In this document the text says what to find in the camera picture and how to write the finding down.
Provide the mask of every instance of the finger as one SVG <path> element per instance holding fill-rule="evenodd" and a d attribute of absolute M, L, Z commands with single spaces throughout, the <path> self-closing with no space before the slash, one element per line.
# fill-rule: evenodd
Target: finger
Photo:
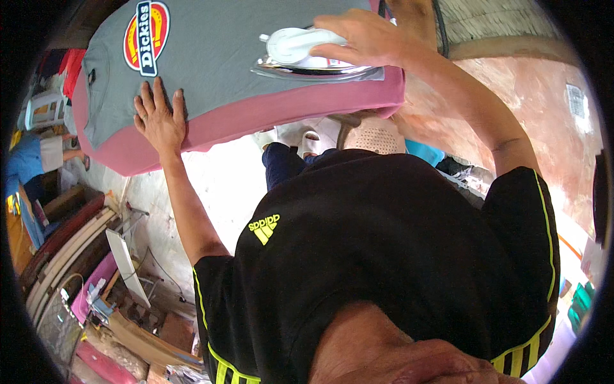
<path fill-rule="evenodd" d="M 142 135 L 145 135 L 145 123 L 138 115 L 134 115 L 134 126 L 136 127 L 136 130 L 138 132 L 140 132 Z"/>
<path fill-rule="evenodd" d="M 141 98 L 143 99 L 143 106 L 148 114 L 153 114 L 155 111 L 154 102 L 152 101 L 151 93 L 149 92 L 149 83 L 144 81 L 141 84 Z"/>
<path fill-rule="evenodd" d="M 181 89 L 173 94 L 173 120 L 178 124 L 185 122 L 184 92 Z"/>
<path fill-rule="evenodd" d="M 136 109 L 136 113 L 139 114 L 139 117 L 143 118 L 147 115 L 147 110 L 143 106 L 143 101 L 140 96 L 134 98 L 134 108 Z"/>
<path fill-rule="evenodd" d="M 313 26 L 315 28 L 323 28 L 329 31 L 333 31 L 341 37 L 347 38 L 347 32 L 342 24 L 343 17 L 334 15 L 320 15 L 313 19 Z"/>
<path fill-rule="evenodd" d="M 341 60 L 354 65 L 358 65 L 359 61 L 362 59 L 356 49 L 350 47 L 342 47 L 340 45 L 331 43 L 316 45 L 309 51 L 309 54 L 311 56 Z"/>
<path fill-rule="evenodd" d="M 162 79 L 159 77 L 156 77 L 153 80 L 153 102 L 155 104 L 155 109 L 168 108 L 166 105 L 166 100 L 164 100 L 164 90 L 162 89 Z"/>

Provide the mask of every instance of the person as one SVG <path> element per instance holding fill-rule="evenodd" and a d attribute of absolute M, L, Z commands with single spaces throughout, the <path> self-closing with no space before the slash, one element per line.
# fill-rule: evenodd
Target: person
<path fill-rule="evenodd" d="M 65 161 L 78 157 L 90 169 L 90 157 L 81 149 L 62 149 L 63 141 L 71 140 L 75 147 L 76 136 L 56 135 L 41 138 L 35 133 L 25 133 L 9 151 L 4 166 L 4 198 L 17 193 L 33 177 L 58 169 Z"/>
<path fill-rule="evenodd" d="M 268 191 L 233 257 L 180 156 L 181 90 L 171 112 L 161 80 L 153 98 L 144 82 L 134 123 L 160 155 L 212 382 L 522 382 L 552 338 L 559 280 L 529 138 L 487 87 L 377 15 L 314 25 L 349 45 L 311 55 L 399 66 L 429 84 L 490 149 L 498 177 L 478 210 L 417 157 L 334 151 Z"/>

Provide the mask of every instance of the gray t-shirt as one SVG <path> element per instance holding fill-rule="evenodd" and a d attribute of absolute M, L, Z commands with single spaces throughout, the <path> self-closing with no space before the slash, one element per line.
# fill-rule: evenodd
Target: gray t-shirt
<path fill-rule="evenodd" d="M 250 72 L 266 53 L 258 40 L 288 27 L 307 27 L 321 14 L 369 9 L 367 0 L 132 0 L 92 37 L 82 62 L 88 76 L 92 148 L 133 124 L 141 82 L 161 76 L 183 88 L 188 119 L 248 97 L 315 84 Z"/>

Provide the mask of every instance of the slipper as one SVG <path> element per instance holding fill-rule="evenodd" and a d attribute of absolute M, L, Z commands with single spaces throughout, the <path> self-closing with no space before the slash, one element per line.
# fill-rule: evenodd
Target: slipper
<path fill-rule="evenodd" d="M 320 142 L 320 136 L 315 131 L 307 131 L 303 134 L 303 153 L 302 158 L 305 158 L 305 154 L 320 154 L 320 148 L 322 143 Z"/>
<path fill-rule="evenodd" d="M 83 156 L 83 165 L 85 166 L 86 172 L 90 170 L 91 160 L 88 155 Z"/>

